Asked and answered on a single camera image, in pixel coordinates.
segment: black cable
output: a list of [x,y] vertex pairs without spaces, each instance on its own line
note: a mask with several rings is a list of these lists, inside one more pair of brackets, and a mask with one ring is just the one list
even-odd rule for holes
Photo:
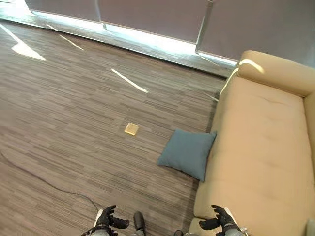
[[38,176],[38,175],[32,173],[31,171],[28,171],[28,170],[26,170],[26,169],[24,169],[24,168],[22,168],[22,167],[19,167],[19,166],[15,165],[13,162],[11,162],[8,158],[6,158],[6,157],[4,156],[4,154],[2,153],[1,150],[0,150],[0,154],[1,154],[1,156],[2,156],[8,163],[10,163],[10,164],[11,164],[12,166],[14,166],[15,168],[17,168],[17,169],[19,169],[19,170],[21,170],[21,171],[24,171],[24,172],[28,173],[29,175],[31,175],[31,176],[33,176],[33,177],[35,177],[35,178],[37,178],[37,179],[43,181],[44,183],[46,183],[47,185],[53,187],[54,189],[57,189],[57,190],[59,190],[59,191],[61,191],[61,192],[64,192],[64,193],[69,193],[69,194],[78,195],[78,196],[80,196],[80,197],[82,197],[82,198],[85,198],[85,199],[89,200],[89,201],[93,204],[93,206],[95,207],[96,211],[98,212],[98,208],[97,208],[96,204],[95,204],[95,203],[91,200],[91,198],[89,198],[88,196],[86,196],[86,195],[84,195],[84,194],[81,194],[81,193],[73,193],[73,192],[69,192],[69,191],[65,191],[65,190],[63,190],[63,189],[60,189],[60,188],[58,188],[58,187],[52,185],[51,183],[47,182],[47,181],[46,181],[45,179],[43,179],[42,177],[40,177],[40,176]]

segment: sofa backrest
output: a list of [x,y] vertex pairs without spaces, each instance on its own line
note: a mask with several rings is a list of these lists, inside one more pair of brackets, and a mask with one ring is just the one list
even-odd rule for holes
[[315,177],[315,91],[304,98],[304,108],[312,149],[313,171]]

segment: sofa armrest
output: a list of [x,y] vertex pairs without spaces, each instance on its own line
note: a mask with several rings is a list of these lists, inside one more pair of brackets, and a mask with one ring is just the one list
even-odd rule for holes
[[256,51],[242,54],[237,74],[303,97],[315,91],[315,69]]

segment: sunlight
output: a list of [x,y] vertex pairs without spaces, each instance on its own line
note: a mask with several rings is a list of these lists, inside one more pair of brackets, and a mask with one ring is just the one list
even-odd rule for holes
[[30,48],[30,46],[19,39],[14,33],[9,31],[5,26],[0,24],[0,27],[18,43],[17,45],[12,47],[12,50],[14,50],[16,53],[38,60],[46,60],[39,53],[35,52],[32,48]]
[[52,27],[51,25],[49,25],[49,24],[46,24],[49,28],[51,28],[52,30],[54,30],[54,31],[58,31],[58,30],[56,30],[54,27]]
[[121,77],[122,79],[124,79],[125,81],[127,81],[128,83],[130,83],[132,86],[136,87],[137,89],[139,89],[142,92],[148,93],[147,90],[145,90],[144,88],[140,87],[139,85],[137,85],[136,83],[134,83],[133,81],[131,81],[130,79],[128,79],[126,76],[123,76],[121,73],[119,73],[118,71],[111,69],[111,71],[113,71],[116,75],[118,75],[119,77]]
[[195,54],[196,45],[192,43],[109,24],[106,24],[106,27],[111,32],[123,34],[133,41],[148,44],[166,52],[190,55]]
[[39,12],[39,11],[33,11],[33,13],[35,15],[43,16],[43,17],[50,19],[50,20],[57,20],[57,21],[60,21],[60,22],[63,22],[63,23],[66,23],[66,24],[69,24],[72,26],[85,28],[87,30],[91,30],[91,31],[95,31],[95,32],[105,31],[103,23],[85,21],[85,20],[75,19],[72,17],[54,15],[54,14],[49,14],[49,13],[44,13],[44,12]]
[[67,39],[66,37],[62,36],[61,34],[59,34],[59,36],[61,38],[63,38],[64,40],[68,41],[69,43],[71,43],[74,47],[77,47],[78,49],[81,49],[82,51],[84,51],[83,48],[79,47],[78,45],[76,45],[74,42],[70,41],[69,39]]
[[209,59],[213,60],[213,61],[210,61],[211,63],[214,63],[215,61],[219,61],[219,62],[223,62],[223,63],[226,63],[226,64],[234,65],[234,66],[236,66],[236,64],[237,64],[236,61],[232,61],[232,60],[216,57],[216,56],[213,56],[213,55],[210,55],[210,54],[206,54],[206,53],[198,53],[198,55],[201,58],[205,59],[205,60],[206,60],[206,58],[209,58]]
[[240,63],[239,63],[239,65],[242,65],[242,64],[250,64],[250,65],[252,65],[255,69],[257,69],[260,73],[262,73],[262,74],[265,73],[264,68],[262,68],[260,65],[258,65],[258,64],[255,63],[255,62],[253,62],[252,60],[244,59],[244,60],[240,61]]
[[30,15],[33,16],[24,0],[15,0],[14,3],[8,3],[3,11],[11,16]]
[[230,82],[231,78],[238,72],[238,68],[235,68],[235,70],[232,72],[232,74],[230,75],[230,77],[228,77],[228,79],[225,82],[225,85],[223,86],[221,92],[220,92],[220,96],[223,93],[223,91],[225,90],[226,86],[228,85],[228,83]]

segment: floor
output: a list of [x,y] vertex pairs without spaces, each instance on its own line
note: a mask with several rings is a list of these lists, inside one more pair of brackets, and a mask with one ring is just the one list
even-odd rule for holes
[[30,15],[30,12],[25,13],[24,11],[17,11],[15,7],[8,6],[13,6],[13,4],[0,4],[0,19],[45,28],[48,30],[66,32],[71,35],[79,35],[95,41],[129,49],[134,52],[140,52],[161,60],[184,65],[189,68],[196,68],[198,70],[225,78],[232,73],[236,66],[236,62],[227,62],[226,60],[218,60],[205,54],[196,54],[193,52],[194,50],[192,53],[180,53],[174,52],[173,50],[169,51],[167,49],[141,43],[132,37],[118,32],[104,30],[102,26],[94,26],[90,28],[85,27],[84,23],[75,25],[72,21],[67,22],[59,18],[51,18],[40,13]]
[[[0,22],[0,150],[148,236],[187,229],[198,181],[156,165],[175,128],[211,126],[224,80],[59,32]],[[140,126],[126,134],[129,123]],[[0,235],[80,235],[96,211],[0,158]],[[133,224],[124,234],[133,232]]]

